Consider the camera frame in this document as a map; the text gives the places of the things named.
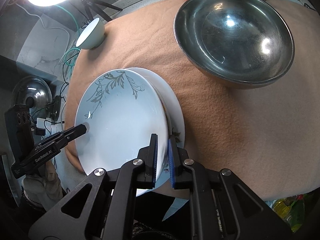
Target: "plate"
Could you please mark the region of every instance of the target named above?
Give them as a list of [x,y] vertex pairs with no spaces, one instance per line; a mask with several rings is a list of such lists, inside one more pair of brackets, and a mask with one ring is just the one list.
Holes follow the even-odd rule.
[[[168,147],[167,121],[156,91],[140,74],[116,69],[99,76],[81,98],[75,125],[81,123],[87,133],[75,143],[87,175],[96,168],[120,168],[136,158],[156,133],[156,180],[160,177]],[[146,191],[137,190],[137,195]]]
[[[127,69],[135,71],[136,73],[143,76],[160,94],[159,98],[163,102],[165,112],[170,117],[171,126],[172,126],[171,132],[176,137],[177,146],[180,148],[183,148],[184,141],[185,141],[184,119],[183,119],[180,103],[175,93],[173,92],[172,88],[162,77],[152,72],[151,70],[148,70],[145,68],[139,68],[139,67],[131,67]],[[156,182],[156,186],[154,189],[160,187],[170,178],[169,165],[167,163],[167,156],[165,157],[165,163],[166,164],[163,168],[163,171],[159,179]]]

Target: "white glove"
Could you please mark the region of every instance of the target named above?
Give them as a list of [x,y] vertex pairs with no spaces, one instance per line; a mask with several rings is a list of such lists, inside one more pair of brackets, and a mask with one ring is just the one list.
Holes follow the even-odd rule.
[[51,161],[46,164],[43,178],[38,175],[26,175],[22,181],[26,198],[35,206],[46,211],[62,199],[62,187],[58,174]]

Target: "bolt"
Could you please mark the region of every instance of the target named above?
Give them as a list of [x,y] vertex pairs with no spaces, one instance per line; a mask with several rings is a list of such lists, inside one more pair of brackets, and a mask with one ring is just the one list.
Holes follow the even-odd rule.
[[104,173],[104,169],[102,169],[102,168],[97,168],[97,169],[95,169],[95,171],[94,171],[94,174],[95,174],[96,176],[101,176],[101,175],[103,175],[103,173]]
[[132,161],[134,165],[141,165],[143,163],[142,159],[135,159]]
[[229,170],[229,169],[223,169],[223,170],[221,171],[221,173],[222,173],[222,175],[224,175],[224,176],[230,176],[230,175],[231,175],[231,170]]
[[193,159],[185,159],[184,160],[184,164],[185,165],[192,165],[192,164],[194,164],[195,163],[195,161],[193,160]]

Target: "stainless steel bowl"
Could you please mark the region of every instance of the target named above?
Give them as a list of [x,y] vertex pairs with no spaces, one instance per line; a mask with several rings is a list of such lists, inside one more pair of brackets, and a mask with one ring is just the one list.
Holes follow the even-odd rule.
[[289,27],[262,0],[187,0],[173,26],[189,60],[227,86],[267,86],[293,62]]

